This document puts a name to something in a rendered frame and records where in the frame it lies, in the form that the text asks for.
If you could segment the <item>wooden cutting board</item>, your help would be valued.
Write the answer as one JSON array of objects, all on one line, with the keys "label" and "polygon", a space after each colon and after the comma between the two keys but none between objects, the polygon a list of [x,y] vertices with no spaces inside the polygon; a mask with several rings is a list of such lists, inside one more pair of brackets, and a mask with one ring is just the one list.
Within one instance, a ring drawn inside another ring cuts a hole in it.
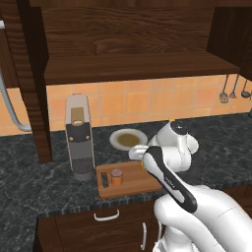
[{"label": "wooden cutting board", "polygon": [[[111,172],[114,168],[122,170],[122,183],[112,184]],[[100,198],[111,198],[156,191],[161,185],[150,176],[138,161],[99,165],[96,168],[98,195]]]}]

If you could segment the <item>grey hanging whisk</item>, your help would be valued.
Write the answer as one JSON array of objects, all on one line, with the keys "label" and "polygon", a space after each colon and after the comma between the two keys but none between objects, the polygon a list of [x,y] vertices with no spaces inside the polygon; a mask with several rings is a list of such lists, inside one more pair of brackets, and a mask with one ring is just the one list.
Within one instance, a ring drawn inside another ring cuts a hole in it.
[{"label": "grey hanging whisk", "polygon": [[228,94],[225,92],[226,84],[228,81],[228,75],[225,77],[225,85],[223,86],[222,92],[220,93],[220,102],[221,103],[228,103]]}]

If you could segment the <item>white round plate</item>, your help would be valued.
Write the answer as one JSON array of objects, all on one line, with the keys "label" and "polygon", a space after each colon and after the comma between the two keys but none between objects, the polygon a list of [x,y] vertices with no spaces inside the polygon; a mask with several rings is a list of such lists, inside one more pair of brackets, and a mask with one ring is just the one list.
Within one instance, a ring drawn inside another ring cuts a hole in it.
[{"label": "white round plate", "polygon": [[117,131],[114,131],[110,137],[109,142],[113,148],[119,151],[129,151],[133,147],[124,147],[118,143],[118,137],[122,134],[133,134],[138,136],[140,139],[140,143],[138,145],[145,145],[148,142],[148,137],[145,133],[140,130],[124,128]]}]

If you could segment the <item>dark wooden open cabinet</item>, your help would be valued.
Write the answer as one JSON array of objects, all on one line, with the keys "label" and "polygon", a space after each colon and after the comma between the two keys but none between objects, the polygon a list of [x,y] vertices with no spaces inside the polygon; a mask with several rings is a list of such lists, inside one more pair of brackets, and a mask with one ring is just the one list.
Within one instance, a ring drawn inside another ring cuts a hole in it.
[{"label": "dark wooden open cabinet", "polygon": [[45,2],[45,79],[57,85],[236,73],[207,51],[214,10],[182,0]]}]

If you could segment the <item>dark wooden cabinet door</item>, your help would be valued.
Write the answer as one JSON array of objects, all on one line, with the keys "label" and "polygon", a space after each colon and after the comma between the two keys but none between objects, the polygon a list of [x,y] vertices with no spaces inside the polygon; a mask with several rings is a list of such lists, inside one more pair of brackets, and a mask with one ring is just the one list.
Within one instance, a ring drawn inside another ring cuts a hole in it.
[{"label": "dark wooden cabinet door", "polygon": [[141,228],[81,228],[61,230],[64,252],[150,252],[149,241],[142,249],[144,232]]},{"label": "dark wooden cabinet door", "polygon": [[49,59],[41,9],[32,7],[30,0],[17,0],[24,39],[28,72],[21,84],[32,134],[40,163],[52,161],[48,106],[44,71]]},{"label": "dark wooden cabinet door", "polygon": [[246,7],[216,7],[207,51],[237,66],[252,82],[252,0]]}]

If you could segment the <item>dark wooden drawer front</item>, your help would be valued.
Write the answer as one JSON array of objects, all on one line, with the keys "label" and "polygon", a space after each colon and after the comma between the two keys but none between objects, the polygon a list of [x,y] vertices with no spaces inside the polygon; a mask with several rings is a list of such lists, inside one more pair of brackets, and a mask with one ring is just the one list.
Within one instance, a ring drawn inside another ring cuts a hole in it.
[{"label": "dark wooden drawer front", "polygon": [[[112,227],[116,224],[119,226],[126,225],[126,228],[130,228],[137,223],[142,224],[145,222],[149,224],[153,215],[153,206],[153,201],[112,206],[105,209],[57,216],[56,223],[60,230],[91,229],[94,226]],[[109,217],[115,215],[117,209],[120,211],[120,216],[116,220],[96,221],[94,219],[94,213],[96,213],[98,217]]]}]

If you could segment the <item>dark wooden lower cabinet door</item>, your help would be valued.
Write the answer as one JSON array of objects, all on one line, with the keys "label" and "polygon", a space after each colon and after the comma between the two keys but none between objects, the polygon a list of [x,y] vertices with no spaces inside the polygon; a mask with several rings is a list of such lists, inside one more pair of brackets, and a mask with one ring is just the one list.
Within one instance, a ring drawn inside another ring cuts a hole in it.
[{"label": "dark wooden lower cabinet door", "polygon": [[149,241],[142,249],[144,232],[141,228],[81,228],[61,230],[64,252],[150,252]]}]

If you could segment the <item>grey curved pipe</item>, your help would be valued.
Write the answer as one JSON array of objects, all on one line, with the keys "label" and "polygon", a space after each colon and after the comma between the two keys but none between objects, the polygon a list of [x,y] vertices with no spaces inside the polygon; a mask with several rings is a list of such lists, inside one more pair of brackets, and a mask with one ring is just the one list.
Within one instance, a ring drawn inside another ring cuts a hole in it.
[{"label": "grey curved pipe", "polygon": [[12,88],[16,86],[18,84],[18,79],[5,29],[6,26],[4,21],[0,19],[0,93],[2,94],[5,106],[13,123],[21,131],[30,132],[32,127],[30,125],[24,125],[20,122],[7,90],[8,87]]}]

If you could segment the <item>grey hanging spatula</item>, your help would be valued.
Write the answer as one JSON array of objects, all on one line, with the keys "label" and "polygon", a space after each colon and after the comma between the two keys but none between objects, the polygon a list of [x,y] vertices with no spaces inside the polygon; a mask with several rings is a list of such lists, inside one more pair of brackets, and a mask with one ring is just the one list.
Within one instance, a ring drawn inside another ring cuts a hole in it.
[{"label": "grey hanging spatula", "polygon": [[239,78],[239,75],[237,74],[236,79],[235,79],[235,83],[234,83],[234,86],[233,86],[233,90],[229,95],[230,98],[236,98],[235,89],[236,89],[236,86],[237,86],[238,78]]}]

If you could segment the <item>dark hanging ladle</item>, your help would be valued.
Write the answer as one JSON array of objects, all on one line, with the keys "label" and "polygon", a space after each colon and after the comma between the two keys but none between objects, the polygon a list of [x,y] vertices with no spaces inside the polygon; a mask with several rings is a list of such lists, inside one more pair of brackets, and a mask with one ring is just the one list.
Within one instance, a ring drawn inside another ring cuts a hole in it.
[{"label": "dark hanging ladle", "polygon": [[248,80],[245,81],[243,90],[242,90],[242,92],[241,92],[241,96],[244,97],[244,98],[249,98],[249,97],[251,97],[251,93],[249,93],[249,92],[247,92],[247,91],[245,90],[247,81],[248,81]]}]

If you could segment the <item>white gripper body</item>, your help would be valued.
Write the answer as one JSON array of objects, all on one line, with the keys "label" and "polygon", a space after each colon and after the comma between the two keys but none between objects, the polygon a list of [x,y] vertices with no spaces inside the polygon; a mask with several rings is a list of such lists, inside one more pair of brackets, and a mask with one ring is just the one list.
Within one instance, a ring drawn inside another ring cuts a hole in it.
[{"label": "white gripper body", "polygon": [[129,159],[131,160],[141,160],[144,153],[149,147],[146,145],[134,146],[128,153]]}]

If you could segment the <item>grey coffee machine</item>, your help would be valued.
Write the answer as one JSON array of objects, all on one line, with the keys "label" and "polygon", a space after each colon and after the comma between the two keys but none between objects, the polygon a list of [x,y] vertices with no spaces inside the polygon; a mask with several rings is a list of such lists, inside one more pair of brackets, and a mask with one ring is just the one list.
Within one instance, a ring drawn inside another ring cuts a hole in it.
[{"label": "grey coffee machine", "polygon": [[90,180],[95,173],[95,154],[89,100],[85,94],[66,98],[65,133],[74,178]]}]

